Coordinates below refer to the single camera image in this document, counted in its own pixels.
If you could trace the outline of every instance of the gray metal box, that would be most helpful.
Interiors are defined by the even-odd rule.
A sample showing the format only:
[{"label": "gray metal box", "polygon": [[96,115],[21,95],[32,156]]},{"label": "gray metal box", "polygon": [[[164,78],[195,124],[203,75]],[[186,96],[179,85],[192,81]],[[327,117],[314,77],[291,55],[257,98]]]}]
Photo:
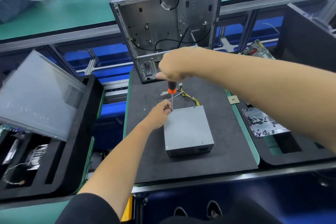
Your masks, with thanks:
[{"label": "gray metal box", "polygon": [[0,88],[0,123],[66,141],[85,87],[32,51]]},{"label": "gray metal box", "polygon": [[213,49],[221,0],[111,0],[110,6],[142,83],[156,78],[166,52]]},{"label": "gray metal box", "polygon": [[214,145],[203,106],[175,109],[164,124],[169,157],[209,152]]}]

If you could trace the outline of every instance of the black sleeve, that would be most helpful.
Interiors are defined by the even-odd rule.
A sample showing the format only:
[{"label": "black sleeve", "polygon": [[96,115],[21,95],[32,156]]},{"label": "black sleeve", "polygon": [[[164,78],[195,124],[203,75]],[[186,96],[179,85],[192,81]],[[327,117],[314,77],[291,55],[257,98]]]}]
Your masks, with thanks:
[{"label": "black sleeve", "polygon": [[101,197],[83,193],[74,196],[66,205],[55,224],[120,224],[113,208]]}]

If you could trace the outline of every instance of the person's left hand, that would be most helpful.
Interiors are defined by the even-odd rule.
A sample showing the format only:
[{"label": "person's left hand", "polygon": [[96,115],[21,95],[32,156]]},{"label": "person's left hand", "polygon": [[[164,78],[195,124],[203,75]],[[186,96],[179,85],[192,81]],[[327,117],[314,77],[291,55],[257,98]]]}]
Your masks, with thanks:
[{"label": "person's left hand", "polygon": [[163,126],[163,124],[168,120],[168,114],[171,112],[171,103],[168,99],[163,100],[158,103],[149,112],[147,117],[141,121],[141,124],[154,130]]}]

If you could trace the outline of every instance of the person's right arm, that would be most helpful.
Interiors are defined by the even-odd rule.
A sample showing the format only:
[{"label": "person's right arm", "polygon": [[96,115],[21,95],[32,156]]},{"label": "person's right arm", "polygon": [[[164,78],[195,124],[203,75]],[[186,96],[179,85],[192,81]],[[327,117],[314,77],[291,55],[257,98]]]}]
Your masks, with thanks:
[{"label": "person's right arm", "polygon": [[179,48],[165,53],[158,79],[197,76],[224,87],[293,132],[336,153],[336,74],[281,60]]}]

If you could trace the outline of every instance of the screwdriver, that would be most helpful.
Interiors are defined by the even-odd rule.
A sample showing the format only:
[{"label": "screwdriver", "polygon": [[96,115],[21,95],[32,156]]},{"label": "screwdriver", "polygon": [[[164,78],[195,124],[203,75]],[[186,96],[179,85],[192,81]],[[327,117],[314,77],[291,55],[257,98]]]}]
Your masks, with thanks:
[{"label": "screwdriver", "polygon": [[176,93],[176,82],[168,81],[168,93],[171,94],[171,110],[173,110],[173,94]]}]

